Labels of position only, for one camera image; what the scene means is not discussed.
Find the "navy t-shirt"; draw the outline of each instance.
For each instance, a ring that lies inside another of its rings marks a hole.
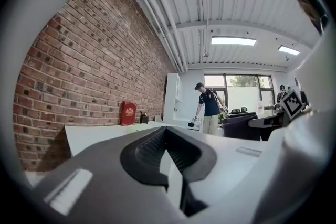
[[[202,93],[199,96],[198,103],[199,104],[203,104],[203,103],[205,104],[205,112],[204,112],[205,117],[219,114],[219,109],[218,109],[218,105],[217,105],[217,102],[216,102],[216,98],[214,97],[214,94],[217,96],[216,91],[214,91],[214,93],[212,93],[210,89],[206,89],[205,93]]]

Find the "window frame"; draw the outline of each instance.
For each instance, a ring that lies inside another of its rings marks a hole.
[[[263,95],[262,92],[272,92],[272,97],[273,97],[273,103],[275,104],[275,94],[274,94],[274,84],[272,81],[272,76],[271,75],[261,75],[261,74],[226,74],[226,73],[217,73],[217,74],[204,74],[204,76],[224,76],[224,87],[212,87],[215,91],[224,91],[224,96],[225,96],[225,102],[224,104],[226,107],[229,107],[228,103],[228,92],[227,92],[227,79],[226,76],[249,76],[249,77],[255,77],[256,82],[257,82],[257,87],[259,89],[259,101],[263,100]],[[260,77],[267,77],[269,79],[269,84],[271,88],[262,88],[260,87]],[[266,106],[265,110],[273,110],[273,106]]]

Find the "red brick wall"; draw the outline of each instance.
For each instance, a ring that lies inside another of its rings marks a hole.
[[[122,101],[162,113],[168,57],[135,0],[67,0],[38,35],[15,91],[16,146],[26,170],[69,158],[64,125],[119,124]]]

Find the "window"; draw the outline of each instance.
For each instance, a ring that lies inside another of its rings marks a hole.
[[[248,112],[256,112],[259,101],[262,101],[265,113],[273,110],[275,96],[271,76],[208,74],[204,81],[204,86],[214,89],[229,111],[246,107]]]

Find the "ceiling light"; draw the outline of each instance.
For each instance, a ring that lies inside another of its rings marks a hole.
[[[213,37],[211,39],[211,44],[219,45],[248,45],[253,46],[257,42],[256,39],[252,38],[241,38],[241,37]]]
[[[279,51],[283,51],[283,52],[286,52],[288,54],[294,54],[294,55],[298,55],[300,52],[297,51],[297,50],[293,50],[293,49],[290,49],[290,48],[287,48],[285,46],[281,46],[279,48]]]

